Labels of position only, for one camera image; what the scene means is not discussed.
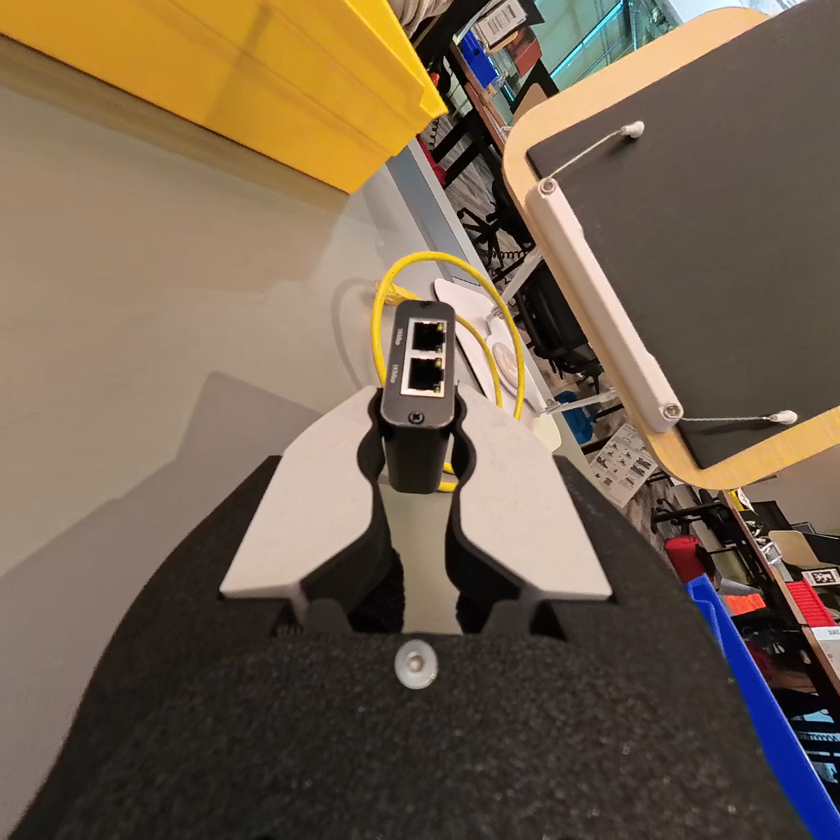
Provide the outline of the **blue box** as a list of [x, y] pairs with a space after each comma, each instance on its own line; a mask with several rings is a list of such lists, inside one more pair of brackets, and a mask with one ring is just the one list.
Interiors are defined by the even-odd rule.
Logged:
[[600, 405], [610, 402], [615, 397], [614, 391], [582, 396], [571, 391], [564, 391], [554, 397], [557, 414], [563, 416], [567, 427], [578, 445], [585, 445], [593, 439], [593, 426], [596, 416], [601, 411]]

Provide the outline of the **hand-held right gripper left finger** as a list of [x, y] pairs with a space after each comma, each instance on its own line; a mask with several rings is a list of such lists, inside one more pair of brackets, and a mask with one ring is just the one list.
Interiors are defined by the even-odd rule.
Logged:
[[380, 487], [382, 390], [366, 386], [280, 457], [219, 587], [228, 600], [362, 603], [397, 558]]

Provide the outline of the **blue plastic bin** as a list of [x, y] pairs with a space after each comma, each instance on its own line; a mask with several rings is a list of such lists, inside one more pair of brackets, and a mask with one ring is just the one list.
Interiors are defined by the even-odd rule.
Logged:
[[838, 839], [838, 810], [712, 583], [702, 574], [686, 589], [728, 661], [764, 756], [805, 828], [813, 838]]

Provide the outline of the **black ethernet port adapter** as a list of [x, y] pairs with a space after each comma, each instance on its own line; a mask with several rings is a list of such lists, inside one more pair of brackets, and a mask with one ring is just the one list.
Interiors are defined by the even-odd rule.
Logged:
[[455, 311], [441, 301], [395, 309], [381, 423], [391, 487], [429, 495], [443, 478], [455, 420]]

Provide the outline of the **red bag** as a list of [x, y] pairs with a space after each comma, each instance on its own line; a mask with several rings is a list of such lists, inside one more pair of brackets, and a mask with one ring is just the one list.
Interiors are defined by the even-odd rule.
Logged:
[[700, 557], [700, 541], [693, 535], [679, 535], [665, 541], [668, 561], [682, 584], [707, 574], [706, 566]]

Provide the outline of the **printed paper leaflet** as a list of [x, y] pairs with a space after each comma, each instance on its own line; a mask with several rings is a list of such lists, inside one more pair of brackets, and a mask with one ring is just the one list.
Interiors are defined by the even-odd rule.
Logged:
[[598, 489], [616, 507], [623, 509], [658, 469], [636, 428], [624, 423], [609, 437], [590, 463]]

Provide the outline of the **yellow plastic bin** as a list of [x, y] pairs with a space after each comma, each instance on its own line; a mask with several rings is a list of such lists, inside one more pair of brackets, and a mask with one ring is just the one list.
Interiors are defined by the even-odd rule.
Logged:
[[2, 1], [1, 29], [348, 194], [447, 111], [388, 2]]

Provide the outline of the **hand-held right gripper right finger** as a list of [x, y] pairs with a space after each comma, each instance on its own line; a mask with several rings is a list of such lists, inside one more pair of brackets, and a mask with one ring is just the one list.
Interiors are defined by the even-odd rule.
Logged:
[[558, 463], [527, 425], [459, 390], [448, 576], [474, 603], [608, 600], [613, 588]]

